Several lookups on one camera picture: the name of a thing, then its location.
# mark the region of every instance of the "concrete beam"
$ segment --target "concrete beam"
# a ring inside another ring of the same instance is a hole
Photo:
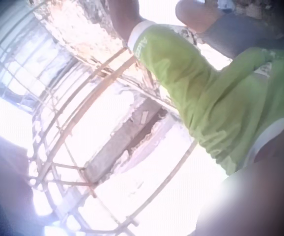
[[[97,183],[107,174],[116,160],[127,149],[135,137],[160,111],[161,106],[147,98],[139,105],[132,116],[123,123],[110,140],[85,167],[85,177],[92,183]]]

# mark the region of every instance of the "white sleeve trim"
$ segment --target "white sleeve trim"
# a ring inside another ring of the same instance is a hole
[[[261,148],[263,148],[264,145],[266,145],[269,141],[277,137],[279,134],[282,133],[284,130],[284,118],[277,120],[273,124],[271,124],[269,127],[267,127],[257,138],[254,145],[251,147],[246,161],[244,163],[244,167],[251,165],[258,152]]]
[[[129,40],[128,40],[128,47],[133,52],[134,46],[139,38],[139,36],[150,26],[156,24],[152,21],[142,21],[138,23],[132,30]]]

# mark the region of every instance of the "metal scaffolding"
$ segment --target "metal scaffolding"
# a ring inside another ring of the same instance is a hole
[[[177,112],[175,107],[168,103],[167,101],[164,101],[161,97],[157,96],[156,93],[151,93],[149,90],[144,90],[141,87],[139,87],[134,81],[129,80],[128,78],[125,78],[122,76],[123,72],[129,68],[132,64],[136,62],[135,57],[130,57],[128,60],[120,66],[117,70],[111,71],[108,69],[108,65],[119,55],[121,55],[123,52],[126,51],[126,48],[122,48],[119,50],[115,55],[113,55],[111,58],[109,58],[106,62],[99,65],[99,67],[92,71],[92,67],[88,64],[84,64],[82,62],[77,62],[75,59],[72,59],[70,63],[68,63],[59,74],[57,74],[52,81],[46,85],[43,84],[45,87],[45,90],[40,94],[36,95],[32,90],[31,87],[34,85],[26,86],[22,83],[20,79],[18,79],[17,74],[20,69],[23,69],[26,63],[29,61],[30,58],[34,56],[35,53],[40,50],[40,48],[43,46],[45,41],[52,37],[49,33],[48,37],[45,37],[43,41],[41,41],[40,44],[37,45],[37,47],[29,54],[29,56],[24,60],[23,63],[19,63],[20,67],[12,72],[9,69],[10,61],[15,61],[16,58],[14,57],[14,52],[16,51],[18,45],[20,45],[25,39],[26,36],[34,31],[34,29],[37,26],[44,27],[41,21],[45,18],[45,16],[38,20],[36,18],[31,19],[32,15],[36,10],[38,10],[41,6],[44,6],[47,1],[44,1],[40,3],[38,6],[31,9],[27,14],[25,14],[18,22],[15,23],[13,27],[4,35],[4,37],[0,40],[0,50],[3,50],[3,53],[0,55],[0,97],[3,99],[6,99],[8,101],[11,100],[10,97],[7,95],[11,93],[9,91],[9,86],[12,81],[17,81],[22,87],[26,89],[26,94],[21,96],[21,100],[14,101],[14,104],[22,110],[27,111],[27,108],[25,108],[25,104],[28,104],[27,99],[29,98],[29,101],[32,102],[31,106],[31,114],[32,114],[32,133],[33,133],[33,149],[34,154],[33,157],[30,158],[30,161],[35,161],[37,164],[38,169],[38,176],[37,177],[29,177],[29,176],[23,176],[29,183],[31,179],[35,180],[35,184],[32,185],[32,187],[37,188],[39,185],[43,187],[43,189],[47,189],[47,184],[49,182],[56,183],[61,195],[63,196],[65,194],[64,185],[70,185],[70,186],[86,186],[88,187],[88,193],[84,194],[84,197],[87,198],[89,195],[92,195],[94,198],[98,200],[98,202],[102,205],[102,207],[105,209],[105,211],[110,215],[111,219],[114,220],[114,222],[118,225],[118,227],[111,231],[102,231],[102,230],[92,230],[90,229],[89,225],[86,223],[86,221],[82,218],[82,216],[77,211],[77,207],[72,209],[69,214],[73,215],[76,220],[79,222],[81,229],[80,232],[84,232],[87,234],[95,234],[95,235],[120,235],[121,233],[126,233],[129,236],[134,236],[134,234],[128,229],[128,226],[133,224],[137,225],[135,222],[135,218],[137,215],[145,209],[145,207],[152,202],[152,200],[163,190],[163,188],[169,183],[169,181],[173,178],[173,176],[178,172],[178,170],[181,168],[181,166],[184,164],[186,159],[189,157],[191,152],[196,146],[196,142],[193,142],[192,145],[189,147],[187,152],[184,154],[184,156],[181,158],[179,163],[176,165],[176,167],[173,169],[173,171],[167,176],[167,178],[164,180],[164,182],[156,189],[156,191],[130,216],[127,217],[127,219],[124,222],[120,222],[116,216],[113,215],[113,213],[105,206],[105,204],[102,202],[100,197],[95,192],[96,185],[89,182],[84,178],[83,171],[84,167],[78,167],[76,164],[76,161],[74,160],[74,157],[72,156],[71,152],[69,151],[69,147],[67,143],[65,142],[67,136],[71,133],[73,127],[80,121],[80,119],[83,117],[83,115],[89,110],[91,105],[97,100],[97,98],[115,81],[119,81],[120,83],[125,84],[126,86],[130,86],[133,89],[137,90],[138,92],[146,95],[147,97],[151,98],[152,100],[158,102],[161,106],[166,108],[167,110],[170,110],[172,112]],[[13,34],[14,30],[17,29],[17,27],[22,22],[27,23],[21,28],[21,30]],[[9,43],[7,46],[2,47],[2,44],[4,41],[9,40]],[[56,57],[40,72],[38,76],[35,76],[35,82],[40,81],[41,76],[47,68],[50,66],[50,64],[56,60]],[[68,89],[64,92],[64,95],[60,98],[55,98],[54,94],[58,89],[60,89],[60,86],[65,83],[65,81],[71,79],[73,76],[73,72],[77,70],[78,68],[85,68],[83,74],[81,74],[78,78],[74,78],[74,81],[79,81],[86,72],[91,72],[90,76],[88,76],[83,82],[72,92],[72,94],[65,100],[65,102],[59,107],[59,103],[62,102],[63,97],[65,94],[71,91],[71,87],[68,87]],[[79,103],[78,106],[75,107],[74,111],[70,114],[70,116],[66,119],[66,121],[63,124],[60,124],[59,117],[62,115],[62,113],[65,111],[65,109],[68,107],[68,105],[71,103],[71,101],[78,95],[78,93],[93,80],[100,72],[105,72],[108,74],[105,78],[102,78],[100,83]],[[8,73],[12,76],[12,79],[8,81],[8,83],[3,83],[3,77],[5,73]],[[50,114],[48,114],[48,120],[43,120],[41,118],[41,113],[44,111],[44,109],[49,109],[51,111]],[[45,129],[40,128],[39,130],[36,130],[35,125],[39,122],[40,126],[43,127],[44,123],[47,123],[47,127]],[[47,135],[51,131],[52,128],[57,127],[58,131],[53,137],[52,141],[47,141]],[[39,149],[40,147],[44,145],[45,151],[46,151],[46,160],[42,160],[39,156]],[[58,150],[62,145],[65,145],[65,148],[67,149],[67,152],[69,153],[69,156],[71,158],[72,163],[74,166],[69,165],[63,165],[59,163],[53,162],[53,159],[55,155],[57,154]],[[56,167],[61,168],[67,168],[78,171],[80,175],[80,179],[83,181],[80,182],[70,182],[70,181],[63,181],[60,179],[60,176],[58,175],[56,171]],[[53,179],[48,180],[46,179],[47,174],[52,173]],[[48,201],[52,207],[53,210],[56,209],[56,205],[53,203],[53,200],[51,199],[51,195],[48,193],[46,194]],[[61,220],[61,227],[64,228],[69,233],[75,233],[74,231],[68,229],[64,226],[64,222],[66,221],[67,217],[66,215]]]

